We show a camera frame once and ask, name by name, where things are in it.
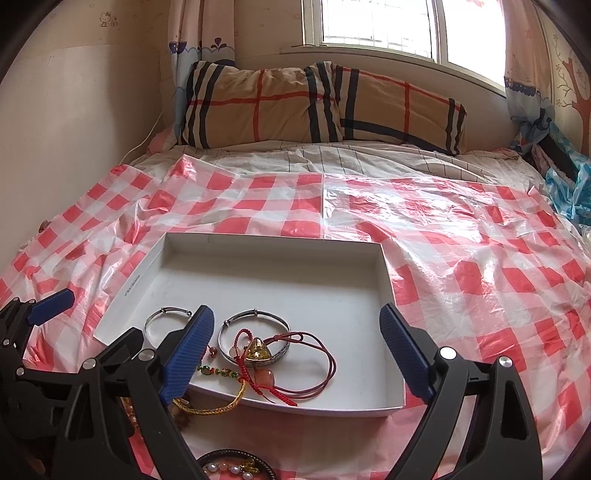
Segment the white grid bed sheet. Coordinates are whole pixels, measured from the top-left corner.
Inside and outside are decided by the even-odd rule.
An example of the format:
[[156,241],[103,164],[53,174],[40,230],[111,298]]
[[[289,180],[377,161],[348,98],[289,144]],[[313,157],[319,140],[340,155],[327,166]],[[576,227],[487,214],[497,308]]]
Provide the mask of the white grid bed sheet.
[[449,156],[415,145],[346,141],[328,144],[298,144],[266,141],[254,144],[198,150],[174,146],[145,154],[130,164],[156,178],[163,178],[182,156],[235,174],[325,173],[370,178],[401,178],[434,175],[452,180],[474,181],[529,191],[542,190],[538,171],[512,150],[476,150]]

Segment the tan plaid pillow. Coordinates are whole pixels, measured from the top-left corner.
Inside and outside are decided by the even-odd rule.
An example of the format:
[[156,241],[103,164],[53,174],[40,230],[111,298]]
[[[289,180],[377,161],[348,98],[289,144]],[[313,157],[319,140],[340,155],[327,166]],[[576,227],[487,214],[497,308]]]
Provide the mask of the tan plaid pillow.
[[467,150],[467,111],[459,101],[329,61],[260,70],[199,61],[184,100],[177,141],[197,149],[359,140],[452,156]]

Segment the white shallow cardboard tray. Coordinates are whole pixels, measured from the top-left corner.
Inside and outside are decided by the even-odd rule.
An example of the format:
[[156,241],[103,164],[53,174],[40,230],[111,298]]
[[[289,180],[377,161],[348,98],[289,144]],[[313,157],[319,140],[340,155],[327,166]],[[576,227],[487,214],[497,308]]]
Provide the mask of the white shallow cardboard tray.
[[[384,342],[381,308],[393,300],[384,251],[376,243],[245,235],[168,233],[130,274],[94,331],[103,344],[131,327],[143,331],[161,307],[211,308],[211,345],[221,323],[257,309],[307,332],[324,349],[290,346],[270,367],[280,387],[322,392],[291,411],[321,416],[387,416],[405,405],[405,382]],[[243,328],[262,338],[280,327],[255,321]],[[215,369],[229,362],[221,353]]]

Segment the white framed window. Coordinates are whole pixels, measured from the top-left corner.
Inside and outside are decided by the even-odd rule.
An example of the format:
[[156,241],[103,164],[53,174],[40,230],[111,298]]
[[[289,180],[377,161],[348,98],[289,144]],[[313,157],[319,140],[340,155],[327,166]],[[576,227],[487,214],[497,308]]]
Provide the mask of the white framed window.
[[407,62],[504,93],[500,1],[303,0],[301,13],[301,50]]

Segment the patterned window curtain right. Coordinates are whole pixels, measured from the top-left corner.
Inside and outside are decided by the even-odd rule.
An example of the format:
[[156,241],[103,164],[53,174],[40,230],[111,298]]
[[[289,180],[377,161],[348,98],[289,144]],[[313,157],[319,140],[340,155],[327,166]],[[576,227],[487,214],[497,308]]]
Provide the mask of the patterned window curtain right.
[[520,154],[548,134],[555,111],[552,102],[551,59],[538,12],[531,1],[503,0],[508,111],[519,125],[511,148]]

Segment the engraved silver bangle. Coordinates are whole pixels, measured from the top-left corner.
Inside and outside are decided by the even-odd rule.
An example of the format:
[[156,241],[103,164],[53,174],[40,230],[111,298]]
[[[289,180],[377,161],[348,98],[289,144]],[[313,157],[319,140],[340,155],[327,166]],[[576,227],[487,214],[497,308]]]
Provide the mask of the engraved silver bangle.
[[252,330],[243,328],[249,321],[280,327],[277,332],[279,336],[291,332],[287,321],[276,314],[257,309],[236,313],[221,323],[217,333],[217,350],[222,357],[235,365],[238,364],[238,357],[242,357],[247,367],[270,366],[283,359],[290,350],[287,340],[280,338],[280,349],[273,351],[270,344],[276,342],[276,339],[273,336],[262,338]]

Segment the silver bangle with green bead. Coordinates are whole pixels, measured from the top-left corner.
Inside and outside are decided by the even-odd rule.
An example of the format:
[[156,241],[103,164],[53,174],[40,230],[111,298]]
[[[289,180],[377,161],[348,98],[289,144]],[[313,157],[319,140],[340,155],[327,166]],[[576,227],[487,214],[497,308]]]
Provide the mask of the silver bangle with green bead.
[[182,330],[192,317],[192,312],[180,307],[161,307],[150,314],[143,325],[143,337],[149,348],[158,347],[170,332]]

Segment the patterned window curtain left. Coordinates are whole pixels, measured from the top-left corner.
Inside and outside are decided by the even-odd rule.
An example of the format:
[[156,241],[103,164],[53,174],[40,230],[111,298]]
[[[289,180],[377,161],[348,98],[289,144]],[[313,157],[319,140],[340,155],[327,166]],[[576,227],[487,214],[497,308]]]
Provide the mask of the patterned window curtain left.
[[176,88],[184,88],[198,61],[235,66],[235,2],[173,0],[168,16],[168,49]]

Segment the patterned window curtain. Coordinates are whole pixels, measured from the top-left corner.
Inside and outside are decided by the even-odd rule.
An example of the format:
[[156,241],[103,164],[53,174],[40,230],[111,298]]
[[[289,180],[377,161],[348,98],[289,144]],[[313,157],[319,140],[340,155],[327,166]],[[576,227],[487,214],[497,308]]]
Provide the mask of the patterned window curtain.
[[184,88],[198,61],[235,66],[235,2],[173,0],[168,16],[168,49],[176,88]]
[[552,102],[551,59],[538,12],[531,1],[503,0],[508,111],[519,125],[511,148],[520,154],[548,134],[555,111]]

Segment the blue plastic bag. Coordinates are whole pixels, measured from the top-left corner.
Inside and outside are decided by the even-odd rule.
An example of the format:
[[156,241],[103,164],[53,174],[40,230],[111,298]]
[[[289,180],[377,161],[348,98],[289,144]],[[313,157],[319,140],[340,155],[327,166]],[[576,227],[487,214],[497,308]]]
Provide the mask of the blue plastic bag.
[[556,146],[549,154],[550,168],[545,174],[553,205],[573,224],[589,226],[590,158],[578,152],[554,122],[547,139]]

